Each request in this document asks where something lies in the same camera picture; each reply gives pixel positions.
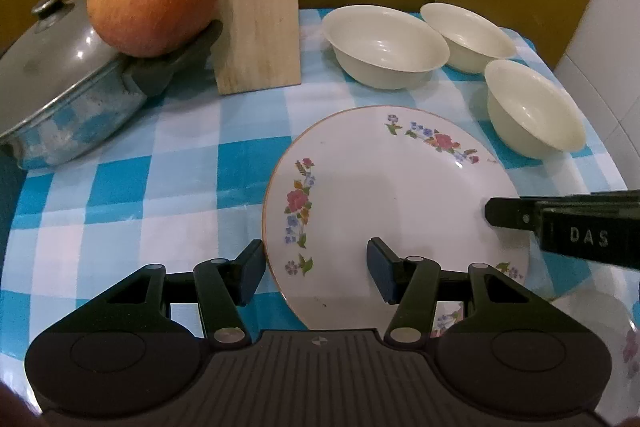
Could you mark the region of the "white plate pink flowers front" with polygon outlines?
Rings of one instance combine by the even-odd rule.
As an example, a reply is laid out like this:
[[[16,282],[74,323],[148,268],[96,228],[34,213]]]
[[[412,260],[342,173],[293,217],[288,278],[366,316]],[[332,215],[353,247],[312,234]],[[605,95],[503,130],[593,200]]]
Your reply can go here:
[[[612,373],[597,413],[611,424],[639,415],[639,327],[625,305],[600,291],[574,291],[552,305],[588,327],[608,347]]]

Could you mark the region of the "grey metal pot with lid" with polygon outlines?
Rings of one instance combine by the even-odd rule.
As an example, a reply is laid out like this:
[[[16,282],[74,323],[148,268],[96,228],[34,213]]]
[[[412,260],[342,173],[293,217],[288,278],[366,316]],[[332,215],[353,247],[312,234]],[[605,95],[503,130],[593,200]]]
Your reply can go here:
[[[174,52],[134,58],[100,38],[86,0],[40,0],[32,15],[1,57],[1,150],[24,170],[97,147],[175,75],[205,61],[222,31],[214,20]]]

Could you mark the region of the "gold-rimmed floral plate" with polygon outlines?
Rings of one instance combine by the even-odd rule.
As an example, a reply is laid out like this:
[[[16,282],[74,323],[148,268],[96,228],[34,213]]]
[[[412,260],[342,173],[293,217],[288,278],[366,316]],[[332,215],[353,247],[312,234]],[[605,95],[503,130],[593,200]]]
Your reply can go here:
[[[367,245],[450,271],[474,262],[525,280],[529,239],[496,229],[486,202],[515,186],[480,141],[415,108],[370,106],[326,117],[285,151],[262,207],[262,239],[283,298],[310,329],[386,329]]]

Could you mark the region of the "cream bowl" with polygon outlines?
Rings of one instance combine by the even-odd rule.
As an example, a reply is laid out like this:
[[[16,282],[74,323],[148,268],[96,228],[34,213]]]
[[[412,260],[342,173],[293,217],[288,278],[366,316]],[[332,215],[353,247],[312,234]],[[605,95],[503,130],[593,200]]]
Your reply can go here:
[[[458,72],[483,74],[490,62],[516,54],[515,44],[500,27],[461,6],[427,3],[420,17],[444,37],[450,52],[447,65]]]
[[[522,156],[546,159],[586,145],[586,129],[573,99],[523,64],[495,60],[484,72],[487,112],[498,137]]]
[[[326,14],[323,35],[337,63],[373,89],[412,89],[446,65],[443,36],[423,20],[378,5],[347,5]]]

